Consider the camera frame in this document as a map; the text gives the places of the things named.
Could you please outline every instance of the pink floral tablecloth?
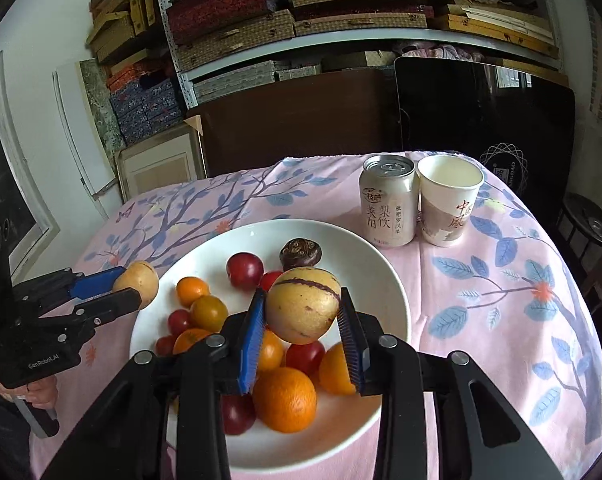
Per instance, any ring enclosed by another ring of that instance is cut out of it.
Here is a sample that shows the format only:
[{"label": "pink floral tablecloth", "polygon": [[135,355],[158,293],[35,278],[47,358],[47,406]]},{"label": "pink floral tablecloth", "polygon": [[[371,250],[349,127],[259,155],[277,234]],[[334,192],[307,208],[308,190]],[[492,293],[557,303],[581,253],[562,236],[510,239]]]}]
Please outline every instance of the pink floral tablecloth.
[{"label": "pink floral tablecloth", "polygon": [[[408,153],[413,160],[423,155]],[[91,274],[142,259],[162,274],[206,240],[273,218],[310,218],[360,232],[358,179],[365,158],[286,158],[269,168],[146,193],[110,219],[74,270]],[[602,450],[600,343],[550,238],[494,174],[484,173],[486,183],[460,245],[438,248],[417,236],[405,247],[382,252],[409,298],[411,344],[440,356],[456,349],[469,352],[532,427],[564,477],[578,479]],[[127,362],[134,320],[130,314],[98,329],[81,350],[81,364],[58,376],[61,431],[45,440],[31,437],[37,477]],[[435,432],[433,425],[429,428],[434,479]],[[374,426],[318,465],[269,478],[369,480],[377,433]]]}]

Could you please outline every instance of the human hand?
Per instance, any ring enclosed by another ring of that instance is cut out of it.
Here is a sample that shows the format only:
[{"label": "human hand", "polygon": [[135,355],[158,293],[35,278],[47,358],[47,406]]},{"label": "human hand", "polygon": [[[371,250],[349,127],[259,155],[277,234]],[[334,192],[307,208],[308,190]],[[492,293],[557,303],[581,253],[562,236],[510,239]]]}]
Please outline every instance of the human hand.
[{"label": "human hand", "polygon": [[41,410],[51,410],[56,404],[58,390],[56,389],[56,376],[46,377],[39,381],[26,384],[9,390],[0,383],[0,396],[3,399],[13,401],[12,396],[19,397],[30,402],[33,407]]}]

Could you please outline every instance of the white bowl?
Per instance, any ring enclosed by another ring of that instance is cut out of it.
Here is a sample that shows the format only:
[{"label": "white bowl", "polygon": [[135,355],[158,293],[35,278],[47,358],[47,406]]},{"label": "white bowl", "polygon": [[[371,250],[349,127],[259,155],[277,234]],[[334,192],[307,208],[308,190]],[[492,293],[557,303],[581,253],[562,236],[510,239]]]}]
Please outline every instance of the white bowl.
[{"label": "white bowl", "polygon": [[[159,282],[155,300],[142,310],[130,340],[130,357],[143,349],[154,351],[155,341],[168,335],[167,318],[179,307],[175,285],[184,276],[205,280],[230,314],[246,310],[252,295],[236,290],[225,273],[225,263],[246,251],[263,260],[266,272],[281,269],[279,251],[292,238],[309,238],[321,245],[317,265],[347,286],[354,306],[373,314],[383,329],[409,341],[408,300],[395,270],[385,257],[360,236],[313,220],[280,219],[242,226],[199,245],[176,262]],[[339,342],[334,322],[321,338],[326,349]],[[332,456],[363,434],[379,417],[380,397],[332,396],[318,388],[315,421],[299,433],[270,430],[259,420],[246,433],[226,437],[233,470],[267,474],[308,466]],[[176,416],[170,413],[167,440],[176,444]]]}]

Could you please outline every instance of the white cup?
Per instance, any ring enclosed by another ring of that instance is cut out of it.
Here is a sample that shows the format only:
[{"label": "white cup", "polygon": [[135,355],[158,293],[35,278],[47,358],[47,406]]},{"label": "white cup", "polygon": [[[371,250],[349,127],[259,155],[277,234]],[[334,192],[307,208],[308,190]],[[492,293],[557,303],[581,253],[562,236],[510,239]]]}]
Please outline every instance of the white cup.
[{"label": "white cup", "polygon": [[455,155],[430,155],[417,163],[421,181],[421,228],[433,245],[450,247],[461,240],[484,174]]}]

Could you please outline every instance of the plate of fruit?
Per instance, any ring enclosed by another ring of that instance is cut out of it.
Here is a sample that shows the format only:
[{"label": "plate of fruit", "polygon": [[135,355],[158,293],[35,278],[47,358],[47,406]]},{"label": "plate of fruit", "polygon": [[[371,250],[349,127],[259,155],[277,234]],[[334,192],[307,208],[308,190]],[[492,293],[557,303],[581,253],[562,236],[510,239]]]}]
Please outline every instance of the plate of fruit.
[{"label": "plate of fruit", "polygon": [[[324,460],[379,418],[380,397],[350,383],[335,317],[341,287],[355,308],[409,342],[403,285],[385,257],[360,236],[324,222],[278,219],[225,232],[185,254],[159,281],[136,319],[130,357],[187,351],[219,332],[229,314],[267,292],[257,380],[251,394],[222,396],[233,470],[273,473]],[[167,440],[176,444],[178,404]]]}]

